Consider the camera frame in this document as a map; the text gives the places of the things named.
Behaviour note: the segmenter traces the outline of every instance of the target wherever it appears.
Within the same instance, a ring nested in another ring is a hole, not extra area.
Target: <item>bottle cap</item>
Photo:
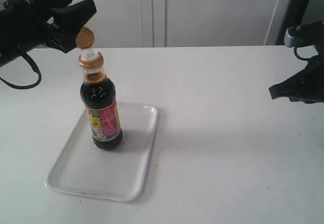
[[[79,64],[86,70],[97,69],[103,65],[103,56],[95,49],[87,49],[79,56]]]
[[[75,39],[76,46],[81,50],[89,49],[94,42],[95,34],[87,27],[83,27]]]

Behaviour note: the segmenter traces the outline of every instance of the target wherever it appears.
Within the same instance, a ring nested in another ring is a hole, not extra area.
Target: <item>black cable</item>
[[[21,55],[22,58],[24,58],[27,61],[27,63],[32,68],[32,70],[38,75],[38,80],[37,80],[37,82],[35,82],[31,85],[26,85],[26,86],[14,85],[14,84],[2,79],[1,77],[0,77],[0,80],[3,81],[5,84],[7,84],[9,87],[12,87],[14,89],[24,90],[24,89],[30,89],[30,88],[36,87],[42,80],[42,75],[41,75],[41,72],[40,72],[38,66],[36,65],[36,62],[32,59],[32,57],[30,57],[26,52],[20,50],[18,47],[16,47],[15,50],[18,54]]]
[[[299,54],[297,53],[297,47],[294,47],[294,54],[297,57],[297,59],[302,60],[302,61],[308,61],[310,58],[303,58],[301,56],[299,56]]]

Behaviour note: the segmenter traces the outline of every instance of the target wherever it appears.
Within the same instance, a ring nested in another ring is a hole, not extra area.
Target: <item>soy sauce bottle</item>
[[[95,145],[109,151],[123,138],[116,105],[115,85],[103,68],[103,56],[95,49],[84,50],[79,56],[84,82],[80,94],[86,106]]]

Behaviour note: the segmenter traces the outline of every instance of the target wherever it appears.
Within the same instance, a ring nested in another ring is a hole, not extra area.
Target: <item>white table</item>
[[[143,194],[118,203],[45,187],[84,109],[83,78],[78,50],[33,50],[41,84],[0,84],[0,223],[324,223],[324,104],[268,92],[304,68],[292,49],[100,51],[119,101],[161,111]],[[36,80],[22,59],[0,76]]]

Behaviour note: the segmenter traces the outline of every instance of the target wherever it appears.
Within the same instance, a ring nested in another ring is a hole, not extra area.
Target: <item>white tray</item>
[[[84,112],[56,160],[46,186],[51,190],[115,201],[137,198],[149,166],[158,111],[151,105],[118,103],[123,141],[113,151],[92,141]]]

